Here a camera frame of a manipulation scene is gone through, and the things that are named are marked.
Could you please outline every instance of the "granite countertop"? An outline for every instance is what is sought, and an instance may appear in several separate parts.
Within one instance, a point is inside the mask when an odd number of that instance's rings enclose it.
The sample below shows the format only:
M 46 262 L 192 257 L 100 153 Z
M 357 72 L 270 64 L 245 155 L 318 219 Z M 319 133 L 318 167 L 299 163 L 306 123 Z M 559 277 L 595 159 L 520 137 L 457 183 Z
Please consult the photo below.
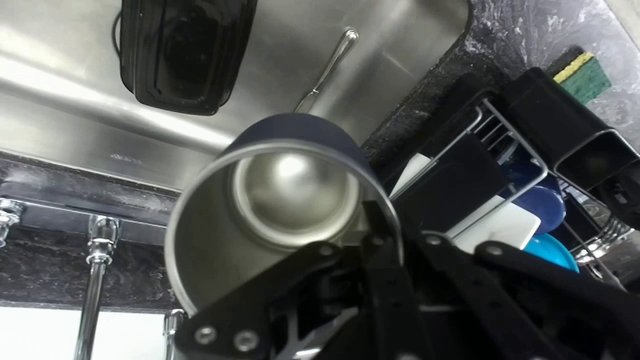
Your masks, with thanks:
M 467 34 L 441 59 L 397 112 L 366 145 L 382 171 L 410 137 L 428 123 L 439 96 L 461 75 L 474 72 L 496 86 L 529 66 L 548 66 L 568 46 L 593 52 L 614 89 L 590 104 L 606 123 L 640 148 L 640 54 L 604 0 L 469 0 Z M 16 229 L 0 250 L 0 305 L 80 309 L 88 267 L 83 237 Z M 104 306 L 120 311 L 167 311 L 169 292 L 161 248 L 120 244 L 105 275 Z

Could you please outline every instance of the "metal pipe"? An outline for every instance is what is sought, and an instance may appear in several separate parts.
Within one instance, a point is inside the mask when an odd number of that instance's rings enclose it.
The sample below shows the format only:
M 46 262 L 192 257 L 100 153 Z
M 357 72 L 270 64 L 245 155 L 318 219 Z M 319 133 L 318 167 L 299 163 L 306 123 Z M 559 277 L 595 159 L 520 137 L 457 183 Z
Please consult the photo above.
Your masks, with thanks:
M 91 216 L 88 221 L 88 257 L 89 278 L 85 288 L 85 298 L 80 317 L 78 342 L 76 342 L 76 360 L 89 360 L 96 339 L 96 325 L 100 314 L 101 300 L 101 283 L 105 267 L 112 265 L 112 257 L 120 237 L 120 221 L 110 216 Z
M 85 291 L 83 309 L 80 317 L 78 342 L 76 342 L 76 360 L 91 359 L 96 325 L 100 314 L 104 271 L 105 271 L 105 262 L 93 262 L 89 269 L 89 281 L 88 281 L 88 291 Z
M 163 339 L 166 339 L 166 360 L 180 360 L 182 356 L 175 352 L 173 336 L 180 325 L 186 320 L 186 312 L 182 309 L 173 309 L 163 317 Z

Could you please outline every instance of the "sink basin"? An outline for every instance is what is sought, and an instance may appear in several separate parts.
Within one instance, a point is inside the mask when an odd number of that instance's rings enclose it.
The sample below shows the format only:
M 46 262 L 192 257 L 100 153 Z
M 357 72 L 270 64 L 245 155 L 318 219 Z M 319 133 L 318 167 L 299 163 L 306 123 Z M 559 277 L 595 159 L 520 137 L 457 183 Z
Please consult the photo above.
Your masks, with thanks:
M 230 102 L 183 117 L 122 86 L 117 10 L 116 0 L 1 0 L 0 153 L 180 193 L 245 127 L 293 111 L 345 28 L 357 41 L 310 112 L 362 145 L 467 23 L 465 0 L 259 0 Z

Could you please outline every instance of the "metal faucet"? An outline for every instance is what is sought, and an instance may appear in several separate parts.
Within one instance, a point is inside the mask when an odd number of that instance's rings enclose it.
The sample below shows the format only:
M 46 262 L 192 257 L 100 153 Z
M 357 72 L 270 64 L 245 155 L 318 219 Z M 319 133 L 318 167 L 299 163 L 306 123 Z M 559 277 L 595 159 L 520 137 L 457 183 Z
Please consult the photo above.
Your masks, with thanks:
M 83 298 L 83 309 L 80 317 L 80 330 L 76 342 L 76 360 L 89 360 L 96 325 L 100 314 L 100 298 L 101 298 L 101 281 L 105 267 L 112 265 L 112 257 L 117 246 L 120 237 L 120 221 L 110 216 L 89 216 L 88 221 L 88 257 L 85 265 L 89 265 L 89 281 Z

